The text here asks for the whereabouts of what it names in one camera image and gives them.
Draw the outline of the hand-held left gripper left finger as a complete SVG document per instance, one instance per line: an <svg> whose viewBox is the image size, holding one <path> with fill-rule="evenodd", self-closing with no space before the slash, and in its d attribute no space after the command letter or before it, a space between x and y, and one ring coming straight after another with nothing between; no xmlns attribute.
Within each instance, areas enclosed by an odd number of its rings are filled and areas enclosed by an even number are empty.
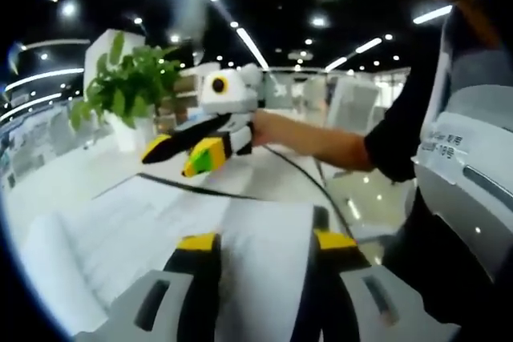
<svg viewBox="0 0 513 342"><path fill-rule="evenodd" d="M107 320L75 341L214 341L220 309L221 236L184 237L163 270L137 279Z"/></svg>

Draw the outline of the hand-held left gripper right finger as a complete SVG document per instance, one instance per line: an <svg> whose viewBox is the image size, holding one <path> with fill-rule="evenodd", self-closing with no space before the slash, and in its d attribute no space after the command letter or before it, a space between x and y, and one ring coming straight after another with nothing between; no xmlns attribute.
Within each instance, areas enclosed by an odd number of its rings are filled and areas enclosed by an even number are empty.
<svg viewBox="0 0 513 342"><path fill-rule="evenodd" d="M418 292L370 264L347 235L316 230L313 266L324 341L450 341L459 330L429 315Z"/></svg>

